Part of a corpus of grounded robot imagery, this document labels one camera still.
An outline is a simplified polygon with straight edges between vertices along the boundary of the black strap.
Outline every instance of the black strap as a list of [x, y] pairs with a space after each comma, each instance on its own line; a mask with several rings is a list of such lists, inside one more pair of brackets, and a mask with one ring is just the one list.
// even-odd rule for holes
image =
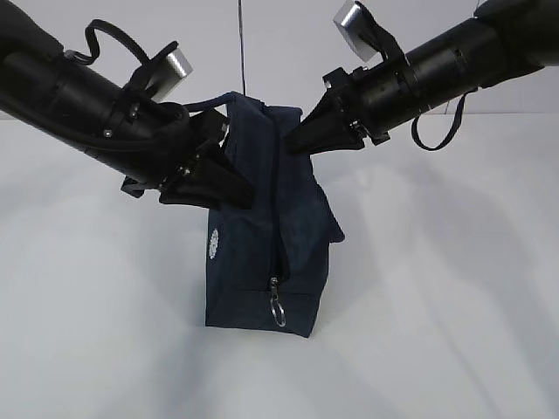
[[452, 127], [450, 132], [448, 133], [448, 135], [445, 137], [445, 139], [443, 140], [443, 142], [441, 142], [438, 146], [436, 146], [435, 148], [431, 148], [426, 146], [421, 139], [419, 138], [419, 132], [418, 132], [418, 123], [419, 123], [419, 116], [413, 121], [413, 124], [411, 125], [411, 136], [413, 137], [413, 140], [415, 141], [415, 143], [420, 146], [423, 150], [427, 150], [427, 151], [439, 151], [442, 150], [443, 148], [445, 148], [446, 146], [448, 146], [450, 144], [450, 142], [452, 141], [452, 139], [454, 138], [454, 136], [456, 135], [456, 133], [458, 132], [458, 130], [460, 129], [460, 126], [462, 125], [462, 117], [464, 116], [464, 106], [466, 105], [466, 97], [468, 94], [470, 93], [474, 93], [477, 92], [478, 89], [474, 89], [471, 90], [468, 93], [465, 93], [464, 96], [462, 96], [462, 99], [460, 99], [460, 102], [458, 103], [458, 108], [456, 109], [456, 114], [454, 115], [454, 122], [452, 123]]
[[91, 57], [88, 57], [81, 52], [71, 51], [70, 58], [74, 59], [82, 65], [91, 65], [100, 56], [100, 47], [95, 31], [105, 32], [110, 37], [116, 39], [122, 45], [126, 47], [127, 50], [132, 52], [136, 58], [142, 63], [146, 64], [149, 61], [149, 57], [146, 52], [122, 29], [117, 28], [109, 22], [104, 20], [95, 19], [86, 27], [86, 40], [89, 50], [91, 52]]

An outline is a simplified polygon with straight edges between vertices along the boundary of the screw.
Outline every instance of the screw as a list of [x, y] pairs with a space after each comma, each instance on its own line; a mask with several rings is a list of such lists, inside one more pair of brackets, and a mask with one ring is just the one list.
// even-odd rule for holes
[[165, 188], [165, 184], [167, 183], [168, 178], [165, 177], [163, 178], [163, 180], [161, 181], [161, 183], [159, 184], [159, 186], [157, 187], [157, 189], [161, 192], [163, 192], [163, 189]]
[[140, 105], [139, 104], [134, 104], [132, 106], [132, 109], [130, 109], [130, 117], [132, 118], [136, 118], [138, 116], [138, 111], [140, 110]]

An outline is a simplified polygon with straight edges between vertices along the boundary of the zipper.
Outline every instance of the zipper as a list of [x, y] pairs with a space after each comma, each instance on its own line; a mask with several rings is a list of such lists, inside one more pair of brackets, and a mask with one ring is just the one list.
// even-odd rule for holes
[[273, 318], [276, 320], [276, 324], [279, 327], [285, 327], [286, 321], [286, 311], [280, 302], [280, 295], [278, 294], [278, 284], [277, 278], [273, 277], [270, 279], [270, 293], [272, 297], [270, 298], [270, 307], [272, 308]]
[[289, 263], [287, 261], [286, 248], [281, 238], [280, 214], [276, 203], [278, 194], [278, 177], [280, 171], [280, 133], [274, 118], [265, 111], [266, 116], [272, 121], [276, 135], [273, 165], [272, 184], [270, 188], [270, 209], [273, 219], [272, 252], [270, 260], [270, 306], [272, 315], [279, 327], [286, 326], [286, 312], [280, 302], [280, 286], [289, 278]]

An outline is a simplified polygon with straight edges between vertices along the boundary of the metal ring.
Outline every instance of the metal ring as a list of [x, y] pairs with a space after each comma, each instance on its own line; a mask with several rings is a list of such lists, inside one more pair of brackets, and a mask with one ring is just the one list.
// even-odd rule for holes
[[[278, 312], [276, 311], [276, 306], [279, 309], [279, 316], [278, 316]], [[285, 327], [287, 324], [286, 311], [283, 309], [283, 306], [281, 305], [280, 301], [278, 299], [271, 298], [270, 307], [272, 308], [272, 314], [273, 314], [273, 318], [276, 320], [276, 324], [279, 327]]]

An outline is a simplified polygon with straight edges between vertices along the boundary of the black cylindrical housing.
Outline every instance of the black cylindrical housing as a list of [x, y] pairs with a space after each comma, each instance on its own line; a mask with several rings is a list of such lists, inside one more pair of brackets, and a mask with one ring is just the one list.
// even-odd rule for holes
[[475, 16], [531, 65], [559, 65], [559, 0], [489, 0]]
[[[0, 92], [12, 104], [31, 110], [49, 124], [95, 138], [131, 143], [151, 140], [160, 128], [172, 122], [166, 113], [140, 108], [130, 115], [132, 104], [119, 102], [121, 89], [98, 73], [60, 56], [53, 61], [15, 52], [0, 63]], [[17, 117], [53, 135], [37, 117]], [[166, 175], [171, 155], [169, 145], [141, 152], [114, 152], [88, 148], [72, 136], [57, 136], [66, 144], [90, 155], [139, 183], [156, 187]]]
[[507, 68], [496, 31], [469, 19], [356, 83], [362, 105], [382, 134], [483, 85]]

